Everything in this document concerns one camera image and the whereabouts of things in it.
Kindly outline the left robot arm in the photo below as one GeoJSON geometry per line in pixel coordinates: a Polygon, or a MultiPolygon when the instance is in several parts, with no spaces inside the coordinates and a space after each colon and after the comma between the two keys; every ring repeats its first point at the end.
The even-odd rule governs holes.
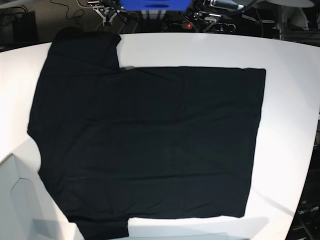
{"type": "Polygon", "coordinates": [[[189,22],[216,23],[226,17],[244,13],[258,1],[239,3],[235,0],[193,0],[183,16],[189,22]]]}

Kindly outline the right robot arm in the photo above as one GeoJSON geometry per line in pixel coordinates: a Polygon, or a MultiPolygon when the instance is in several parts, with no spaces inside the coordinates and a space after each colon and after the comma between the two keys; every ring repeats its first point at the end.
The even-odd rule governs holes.
{"type": "Polygon", "coordinates": [[[110,26],[113,18],[125,11],[119,0],[87,0],[86,3],[102,18],[104,27],[110,26]]]}

